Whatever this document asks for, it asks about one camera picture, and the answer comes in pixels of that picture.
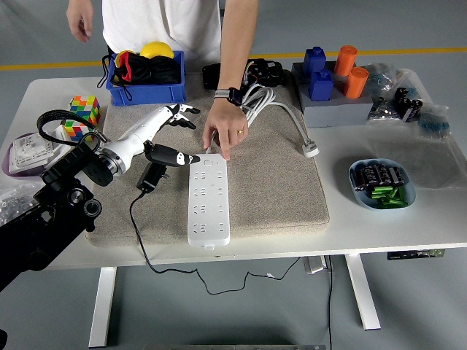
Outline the person's right hand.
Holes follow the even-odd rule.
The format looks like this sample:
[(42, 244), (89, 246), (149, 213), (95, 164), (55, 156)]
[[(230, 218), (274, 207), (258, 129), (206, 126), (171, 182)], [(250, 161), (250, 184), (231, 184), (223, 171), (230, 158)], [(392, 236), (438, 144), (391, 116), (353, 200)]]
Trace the person's right hand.
[(66, 18), (72, 35), (87, 43), (93, 33), (93, 4), (91, 0), (69, 0)]

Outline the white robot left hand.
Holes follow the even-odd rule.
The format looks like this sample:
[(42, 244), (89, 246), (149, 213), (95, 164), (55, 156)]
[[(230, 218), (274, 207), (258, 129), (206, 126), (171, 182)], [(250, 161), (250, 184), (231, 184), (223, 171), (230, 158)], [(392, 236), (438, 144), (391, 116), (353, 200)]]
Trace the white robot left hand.
[(124, 174), (131, 167), (133, 157), (142, 153), (149, 161), (165, 166), (179, 167), (200, 161), (198, 156), (152, 143), (156, 133), (165, 125), (194, 130), (196, 126), (182, 115), (183, 112), (198, 114), (200, 110), (186, 104), (162, 106), (143, 117), (117, 141), (105, 143), (98, 151), (99, 157), (115, 176)]

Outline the person's left hand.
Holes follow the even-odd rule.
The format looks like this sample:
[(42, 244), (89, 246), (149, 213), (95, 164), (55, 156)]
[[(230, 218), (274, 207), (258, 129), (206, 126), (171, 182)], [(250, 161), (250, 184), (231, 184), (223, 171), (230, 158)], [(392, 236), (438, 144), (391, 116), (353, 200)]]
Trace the person's left hand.
[(230, 160), (231, 150), (248, 136), (245, 113), (226, 98), (215, 98), (204, 126), (204, 149), (211, 146), (212, 134), (215, 131), (218, 134), (222, 156), (225, 160)]

